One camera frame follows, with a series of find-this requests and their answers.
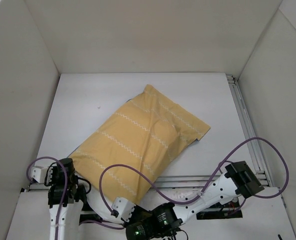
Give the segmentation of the blue yellow cartoon pillowcase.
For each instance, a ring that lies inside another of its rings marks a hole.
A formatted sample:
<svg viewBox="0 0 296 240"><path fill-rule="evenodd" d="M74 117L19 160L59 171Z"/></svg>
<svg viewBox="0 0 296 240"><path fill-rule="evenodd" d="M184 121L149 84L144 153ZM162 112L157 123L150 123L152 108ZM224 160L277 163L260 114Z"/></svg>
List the blue yellow cartoon pillowcase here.
<svg viewBox="0 0 296 240"><path fill-rule="evenodd" d="M104 197L138 204L154 182L210 126L152 85L124 103L71 155Z"/></svg>

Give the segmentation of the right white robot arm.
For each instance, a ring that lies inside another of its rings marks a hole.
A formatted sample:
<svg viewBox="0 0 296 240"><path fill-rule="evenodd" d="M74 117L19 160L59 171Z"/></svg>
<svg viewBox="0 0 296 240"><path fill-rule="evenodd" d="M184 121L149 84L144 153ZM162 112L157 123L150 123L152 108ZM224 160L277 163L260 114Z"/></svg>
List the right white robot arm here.
<svg viewBox="0 0 296 240"><path fill-rule="evenodd" d="M263 185L245 161L233 162L225 166L226 172L203 192L194 202L185 204L171 202L163 203L148 216L134 216L125 225L125 235L128 240L175 240L180 226L199 212L215 205L225 205L233 198L252 197L264 190Z"/></svg>

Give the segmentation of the white pillow yellow trim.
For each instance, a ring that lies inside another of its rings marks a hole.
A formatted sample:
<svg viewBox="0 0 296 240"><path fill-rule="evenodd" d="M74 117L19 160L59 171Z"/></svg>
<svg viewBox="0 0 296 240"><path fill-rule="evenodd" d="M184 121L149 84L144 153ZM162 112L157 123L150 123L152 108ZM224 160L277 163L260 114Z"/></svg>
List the white pillow yellow trim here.
<svg viewBox="0 0 296 240"><path fill-rule="evenodd" d="M91 189L91 191L86 195L87 202L91 209L98 214L104 221L108 221L111 223L119 224L120 221L116 217L111 215L110 210L105 205L100 192L96 189Z"/></svg>

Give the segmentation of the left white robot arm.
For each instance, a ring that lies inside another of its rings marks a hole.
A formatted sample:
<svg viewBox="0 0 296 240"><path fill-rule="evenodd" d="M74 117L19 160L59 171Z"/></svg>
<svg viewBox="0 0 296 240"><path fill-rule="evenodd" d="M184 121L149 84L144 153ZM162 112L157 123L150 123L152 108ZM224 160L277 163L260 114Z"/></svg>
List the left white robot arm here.
<svg viewBox="0 0 296 240"><path fill-rule="evenodd" d="M71 158L52 163L44 179L48 191L50 240L76 240L83 206L91 183L78 176Z"/></svg>

